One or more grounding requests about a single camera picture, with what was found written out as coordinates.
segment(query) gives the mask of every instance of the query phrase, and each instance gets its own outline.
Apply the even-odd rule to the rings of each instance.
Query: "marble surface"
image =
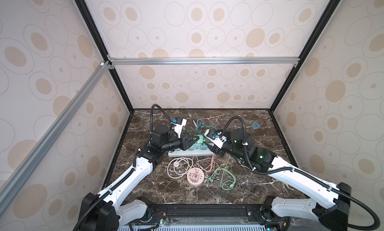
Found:
[[[272,120],[266,111],[166,109],[166,112],[171,119],[175,117],[187,119],[185,128],[193,134],[195,126],[192,120],[196,121],[202,118],[204,125],[214,125],[218,129],[222,129],[229,118],[238,115],[244,119],[247,131],[253,135],[253,140],[257,146],[265,147],[289,161]],[[154,114],[154,127],[159,124],[168,125],[169,122],[160,111],[156,110]],[[149,110],[135,111],[110,182],[113,182],[129,168],[134,152],[148,139],[149,117]],[[260,124],[259,129],[252,129],[254,122]],[[233,121],[228,130],[233,130],[234,127],[240,128],[240,126],[239,121]],[[208,182],[207,178],[213,174],[213,171],[205,173],[205,181],[201,186],[192,187],[186,176],[179,179],[168,177],[167,165],[172,159],[166,156],[162,164],[133,189],[123,204],[129,203],[139,196],[144,196],[156,204],[256,204],[263,203],[267,195],[282,198],[305,198],[300,191],[292,189],[267,175],[251,174],[247,167],[239,165],[228,154],[224,157],[216,157],[215,161],[224,167],[229,159],[226,168],[236,177],[236,184],[232,190],[222,190],[220,187],[221,175],[216,175],[213,183]],[[210,160],[206,160],[200,162],[200,165],[207,167],[209,163]],[[232,180],[232,178],[225,174],[224,180]]]

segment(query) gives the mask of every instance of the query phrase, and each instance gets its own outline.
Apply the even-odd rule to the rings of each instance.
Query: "white cable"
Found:
[[[175,170],[175,167],[173,166],[173,171],[174,171],[177,175],[179,175],[179,176],[177,176],[177,177],[172,177],[172,176],[169,174],[169,166],[170,166],[170,164],[172,164],[172,162],[174,162],[174,161],[179,161],[179,162],[180,162],[180,161],[184,161],[184,162],[188,165],[187,168],[186,168],[186,170],[185,170],[185,172],[179,172],[179,171],[176,171],[176,170]],[[192,160],[191,158],[177,157],[177,158],[172,159],[172,160],[168,163],[168,166],[167,166],[167,174],[168,174],[168,176],[169,176],[170,178],[178,179],[178,178],[183,177],[185,174],[187,174],[188,171],[190,170],[190,168],[193,168],[193,167],[194,167],[194,165],[193,165],[193,160]]]

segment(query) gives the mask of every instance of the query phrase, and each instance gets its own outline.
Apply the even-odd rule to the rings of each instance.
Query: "pink extension socket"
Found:
[[[199,168],[191,168],[187,173],[187,180],[192,186],[200,186],[204,182],[204,172]]]

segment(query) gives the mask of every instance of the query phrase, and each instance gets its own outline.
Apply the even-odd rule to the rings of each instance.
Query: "patterned wallpaper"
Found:
[[[117,66],[135,108],[269,108],[293,64]]]
[[[81,200],[100,190],[127,116],[107,72],[3,214],[0,231],[72,230]]]
[[[0,186],[100,62],[72,0],[0,0]]]
[[[349,184],[382,221],[383,54],[384,0],[343,0],[275,112],[300,168]],[[349,220],[373,222],[354,203]]]
[[[298,56],[329,0],[87,0],[112,57]]]

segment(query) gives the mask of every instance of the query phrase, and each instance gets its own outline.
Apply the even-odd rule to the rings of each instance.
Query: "blue cable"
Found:
[[[203,131],[203,128],[217,130],[217,128],[212,125],[204,126],[204,122],[202,119],[198,119],[196,124],[197,127],[195,128],[195,134],[204,134],[205,131]]]

